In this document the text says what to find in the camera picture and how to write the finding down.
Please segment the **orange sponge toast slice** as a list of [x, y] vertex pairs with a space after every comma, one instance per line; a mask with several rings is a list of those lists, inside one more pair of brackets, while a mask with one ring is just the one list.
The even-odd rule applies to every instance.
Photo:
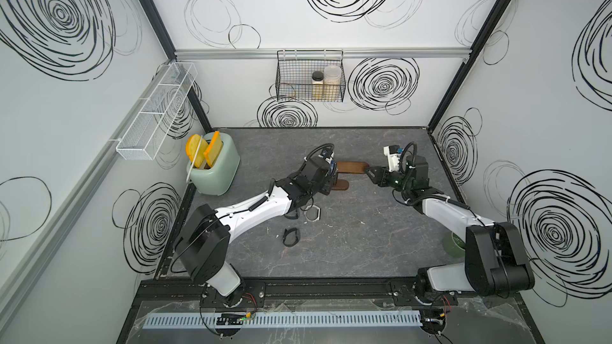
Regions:
[[220, 132], [215, 132], [212, 135], [210, 142], [207, 145], [207, 149], [203, 152], [204, 160], [208, 167], [215, 165], [218, 156], [220, 156], [222, 150], [222, 137]]

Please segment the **yellow sponge toast slice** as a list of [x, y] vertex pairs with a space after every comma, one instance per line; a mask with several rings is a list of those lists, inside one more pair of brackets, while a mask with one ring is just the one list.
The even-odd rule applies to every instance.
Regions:
[[186, 142], [186, 155], [194, 167], [203, 169], [207, 166], [205, 153], [209, 143], [201, 135], [192, 135]]

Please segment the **mint green toaster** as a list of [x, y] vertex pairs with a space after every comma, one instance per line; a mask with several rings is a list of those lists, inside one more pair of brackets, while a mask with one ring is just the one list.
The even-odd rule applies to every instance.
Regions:
[[[215, 132], [202, 135], [202, 137], [210, 142], [212, 135]], [[203, 169], [194, 167], [193, 163], [188, 158], [186, 172], [188, 180], [196, 187], [199, 194], [221, 196], [230, 188], [236, 175], [240, 156], [233, 138], [221, 133], [222, 150], [220, 156], [213, 167], [206, 166]]]

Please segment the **dark wooden watch stand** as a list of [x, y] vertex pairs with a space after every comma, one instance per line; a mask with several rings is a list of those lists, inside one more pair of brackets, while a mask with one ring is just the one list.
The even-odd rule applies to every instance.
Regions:
[[364, 175], [368, 167], [369, 164], [367, 162], [336, 161], [337, 175], [331, 189], [339, 191], [347, 190], [349, 188], [349, 182], [345, 179], [338, 178], [338, 175]]

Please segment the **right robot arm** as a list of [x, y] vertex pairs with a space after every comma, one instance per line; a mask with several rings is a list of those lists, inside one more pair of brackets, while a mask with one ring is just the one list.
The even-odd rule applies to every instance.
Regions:
[[417, 155], [400, 159], [396, 170], [368, 167], [365, 174], [397, 193], [395, 200], [446, 227], [464, 243], [463, 261], [419, 269], [421, 292], [468, 291], [509, 296], [534, 288], [536, 279], [518, 228], [474, 213], [430, 185], [429, 165]]

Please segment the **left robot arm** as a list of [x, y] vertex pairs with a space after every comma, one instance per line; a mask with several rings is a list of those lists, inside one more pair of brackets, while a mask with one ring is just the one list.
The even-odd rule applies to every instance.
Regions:
[[316, 194], [328, 195], [336, 178], [332, 158], [312, 156], [262, 194], [217, 209], [207, 204], [197, 208], [174, 241], [176, 259], [193, 283], [209, 285], [226, 298], [235, 296], [243, 281], [226, 261], [229, 245], [248, 230], [306, 206]]

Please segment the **black smart band watch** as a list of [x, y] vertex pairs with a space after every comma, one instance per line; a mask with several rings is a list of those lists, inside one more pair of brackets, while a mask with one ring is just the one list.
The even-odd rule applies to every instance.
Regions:
[[292, 227], [285, 229], [282, 236], [282, 244], [286, 248], [292, 248], [297, 245], [301, 240], [301, 232], [298, 227]]

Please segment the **dark lid spice jar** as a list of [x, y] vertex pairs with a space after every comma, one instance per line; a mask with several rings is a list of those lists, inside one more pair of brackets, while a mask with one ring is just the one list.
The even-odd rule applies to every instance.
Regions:
[[312, 73], [311, 97], [313, 101], [322, 101], [324, 97], [324, 73], [315, 71]]

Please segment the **green bowl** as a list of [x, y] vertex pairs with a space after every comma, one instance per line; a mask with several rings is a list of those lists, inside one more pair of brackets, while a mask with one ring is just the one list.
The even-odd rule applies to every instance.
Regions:
[[463, 258], [465, 256], [465, 243], [454, 233], [448, 233], [444, 236], [442, 247], [448, 255], [454, 258]]

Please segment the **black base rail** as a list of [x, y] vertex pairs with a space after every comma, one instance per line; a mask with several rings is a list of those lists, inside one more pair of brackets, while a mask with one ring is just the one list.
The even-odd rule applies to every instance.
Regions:
[[286, 300], [374, 299], [390, 301], [394, 307], [423, 308], [428, 303], [441, 307], [444, 301], [458, 305], [460, 298], [477, 296], [474, 291], [435, 291], [425, 287], [420, 277], [379, 278], [262, 278], [246, 277], [229, 301], [211, 286], [192, 283], [188, 278], [143, 281], [132, 302], [136, 308], [145, 302], [194, 302], [209, 309], [263, 308]]

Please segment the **white lid plastic jar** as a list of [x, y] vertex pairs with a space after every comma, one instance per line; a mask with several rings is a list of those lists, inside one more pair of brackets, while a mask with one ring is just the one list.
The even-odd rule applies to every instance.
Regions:
[[343, 70], [338, 65], [324, 69], [324, 101], [337, 102], [341, 98]]

